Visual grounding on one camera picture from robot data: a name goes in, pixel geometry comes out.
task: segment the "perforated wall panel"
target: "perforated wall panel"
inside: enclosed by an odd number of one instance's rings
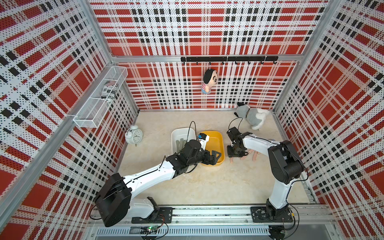
[[[77,1],[0,3],[0,196],[104,68]]]
[[[384,1],[342,1],[278,111],[348,239],[384,233]]]
[[[123,63],[139,109],[235,108],[238,102],[272,109],[296,62]],[[210,94],[201,92],[202,76],[217,70]]]
[[[328,1],[90,0],[115,56],[300,54]]]
[[[93,199],[114,173],[134,117],[120,90],[100,127],[75,127],[0,239],[82,239]]]

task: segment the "hanging plush toy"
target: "hanging plush toy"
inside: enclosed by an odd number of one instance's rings
[[[204,73],[203,83],[201,84],[201,91],[204,94],[211,93],[210,88],[216,85],[217,82],[217,71],[213,69],[208,69]]]

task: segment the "gray plush dog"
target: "gray plush dog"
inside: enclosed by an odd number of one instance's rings
[[[263,124],[269,111],[261,108],[250,108],[244,103],[237,103],[234,113],[237,117],[245,118],[253,130],[258,130]]]

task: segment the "black hook rail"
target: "black hook rail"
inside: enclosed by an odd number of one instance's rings
[[[198,62],[222,62],[224,64],[224,62],[248,62],[248,64],[250,64],[250,62],[260,62],[261,64],[263,64],[264,62],[266,61],[271,61],[273,62],[274,64],[276,64],[277,60],[279,59],[279,56],[223,56],[223,57],[220,57],[220,56],[217,56],[217,57],[181,57],[181,61],[183,63],[185,62],[194,62],[194,63],[198,63]]]

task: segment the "white wire basket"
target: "white wire basket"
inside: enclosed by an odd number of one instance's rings
[[[127,75],[127,68],[112,66],[74,117],[76,125],[98,128]]]

